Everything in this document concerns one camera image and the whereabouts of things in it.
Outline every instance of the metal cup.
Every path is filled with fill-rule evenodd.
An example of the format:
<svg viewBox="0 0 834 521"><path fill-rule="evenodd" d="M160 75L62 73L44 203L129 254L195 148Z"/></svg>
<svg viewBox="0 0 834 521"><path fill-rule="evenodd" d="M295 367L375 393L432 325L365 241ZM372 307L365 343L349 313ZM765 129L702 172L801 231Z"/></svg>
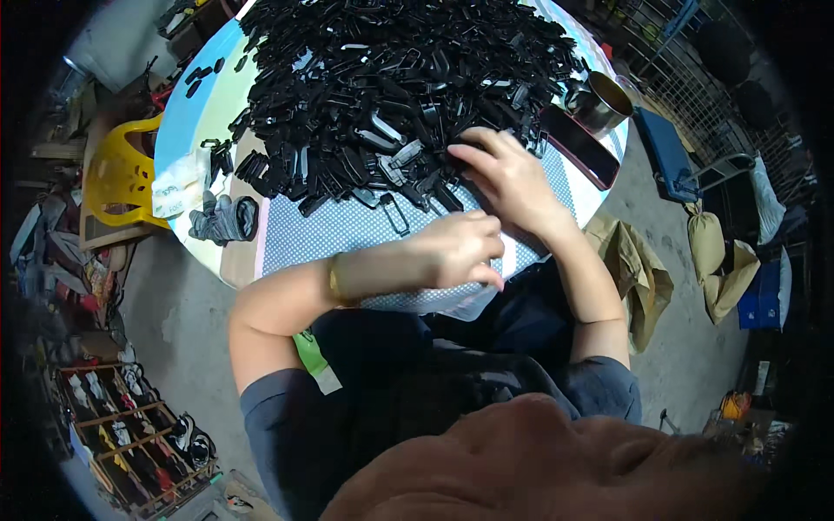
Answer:
<svg viewBox="0 0 834 521"><path fill-rule="evenodd" d="M563 104L565 112L598 139L634 114L622 87L597 71L584 82L569 83Z"/></svg>

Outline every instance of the gray knit glove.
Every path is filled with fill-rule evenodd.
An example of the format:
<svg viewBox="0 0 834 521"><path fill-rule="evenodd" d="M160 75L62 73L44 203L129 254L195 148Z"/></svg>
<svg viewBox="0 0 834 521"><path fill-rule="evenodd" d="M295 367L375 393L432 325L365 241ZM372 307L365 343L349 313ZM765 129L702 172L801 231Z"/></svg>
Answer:
<svg viewBox="0 0 834 521"><path fill-rule="evenodd" d="M251 241L258 228L258 204L248 195L233 202L228 195L215 198L206 190L203 211L192 210L188 218L191 219L188 235L201 241L211 239L218 246L225 246L229 241Z"/></svg>

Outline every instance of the tablecloth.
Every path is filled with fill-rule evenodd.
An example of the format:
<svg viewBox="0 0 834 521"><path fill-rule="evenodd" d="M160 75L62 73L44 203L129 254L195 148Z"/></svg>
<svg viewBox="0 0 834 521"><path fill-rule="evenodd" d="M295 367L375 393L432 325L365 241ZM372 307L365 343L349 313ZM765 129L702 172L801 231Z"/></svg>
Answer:
<svg viewBox="0 0 834 521"><path fill-rule="evenodd" d="M569 14L548 0L523 0L549 21L558 22L567 31L567 36L577 42L575 54L585 58L593 70L610 77L615 73L600 47L591 35ZM253 63L247 63L243 71L235 73L233 68L243 56L247 38L243 35L237 20L227 23L193 60L185 75L195 67L214 65L217 58L226 59L226 67L217 75L209 75L191 99L184 98L187 86L179 84L168 102L162 126L159 129L155 168L160 171L182 157L207 138L224 140L229 137L227 125L248 105L246 95L257 75ZM602 139L602 144L622 161L626 148L628 122L623 122L612 133ZM237 151L237 156L248 153ZM584 227L602 204L608 192L600 192L585 175L548 145L542 164L547 172L550 185L560 201L570 209L577 223ZM213 187L216 193L233 192L232 186L239 180L223 178ZM466 210L478 208L475 198L463 186L455 195ZM428 224L434 214L427 214L415 208L398 193L394 195L402 209L412 233ZM355 200L328 201L309 218L299 213L297 203L277 197L260 200L259 232L253 256L235 256L236 263L252 263L252 278L259 278L281 268L322 258L337 252L367 248L382 242L397 240L387 217L380 210L370 210ZM188 212L174 219L172 229L189 252L213 273L223 278L224 263L230 257L211 242L199 242L188 237L190 222ZM493 266L510 278L527 266L540 261L546 252L535 247L535 241L511 237L502 233L505 255L493 261ZM484 288L470 283L458 288L424 290L418 293L398 293L363 302L363 307L408 311L414 313L439 312L463 320L477 318L486 304L495 296L493 288Z"/></svg>

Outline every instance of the concrete floor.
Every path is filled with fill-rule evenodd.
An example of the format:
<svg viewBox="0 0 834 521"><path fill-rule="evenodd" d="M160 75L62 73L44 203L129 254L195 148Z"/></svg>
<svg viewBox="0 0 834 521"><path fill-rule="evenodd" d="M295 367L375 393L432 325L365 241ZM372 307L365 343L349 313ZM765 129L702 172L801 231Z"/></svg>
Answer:
<svg viewBox="0 0 834 521"><path fill-rule="evenodd" d="M603 209L646 237L675 284L650 346L631 361L641 382L643 422L656 428L666 408L685 433L698 433L734 385L747 335L735 311L719 326L709 319L692 267L686 212L657 196L633 126ZM226 320L233 303L234 290L173 236L152 237L137 248L121 310L138 361L163 399L175 413L188 411L212 437L224 470L236 468L259 482L229 369Z"/></svg>

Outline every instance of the gold bracelet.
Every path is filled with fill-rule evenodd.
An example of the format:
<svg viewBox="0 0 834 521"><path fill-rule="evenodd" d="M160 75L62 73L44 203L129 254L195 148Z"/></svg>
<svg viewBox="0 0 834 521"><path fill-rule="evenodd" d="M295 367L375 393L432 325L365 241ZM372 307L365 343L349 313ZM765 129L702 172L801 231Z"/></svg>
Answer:
<svg viewBox="0 0 834 521"><path fill-rule="evenodd" d="M354 303L344 298L344 295L339 290L339 275L336 273L336 260L342 253L336 253L333 257L327 259L328 288L330 289L330 296L339 303L340 307L352 307Z"/></svg>

